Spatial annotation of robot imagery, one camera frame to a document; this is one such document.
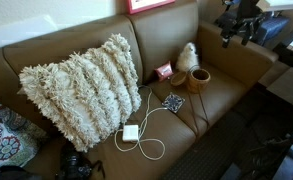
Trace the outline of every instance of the brown leather couch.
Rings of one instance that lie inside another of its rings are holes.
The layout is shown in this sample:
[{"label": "brown leather couch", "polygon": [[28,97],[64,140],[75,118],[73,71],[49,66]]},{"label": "brown leather couch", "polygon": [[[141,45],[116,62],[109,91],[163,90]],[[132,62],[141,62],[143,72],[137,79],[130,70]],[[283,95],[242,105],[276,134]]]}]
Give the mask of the brown leather couch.
[{"label": "brown leather couch", "polygon": [[[195,0],[177,0],[135,15],[117,15],[0,48],[0,101],[52,136],[25,168],[42,175],[44,179],[53,179],[59,171],[60,149],[65,139],[58,136],[50,120],[43,118],[25,96],[16,94],[20,89],[17,75],[21,69],[61,62],[74,51],[85,52],[87,48],[99,47],[112,33],[121,33],[131,45],[139,84],[150,86],[154,92],[150,109],[161,107],[161,102],[170,92],[186,101],[176,114],[167,110],[149,116],[144,138],[163,141],[166,152],[162,159],[148,160],[138,148],[121,152],[115,147],[113,136],[91,149],[87,156],[92,162],[97,159],[103,162],[107,179],[160,177],[192,144],[200,140],[208,128],[198,95],[189,96],[185,86],[171,86],[168,80],[158,82],[154,68],[169,60],[174,65],[184,45],[187,42],[196,43],[202,66],[211,74],[211,81],[202,93],[211,127],[277,59],[276,54],[256,44],[242,46],[239,37],[233,37],[227,49],[222,48],[221,29],[201,21],[198,15]],[[146,88],[140,90],[142,106],[132,115],[130,123],[140,123],[144,118],[148,92]],[[122,147],[131,146],[121,140],[118,142]],[[146,142],[143,147],[150,156],[158,156],[162,152],[157,143]]]}]

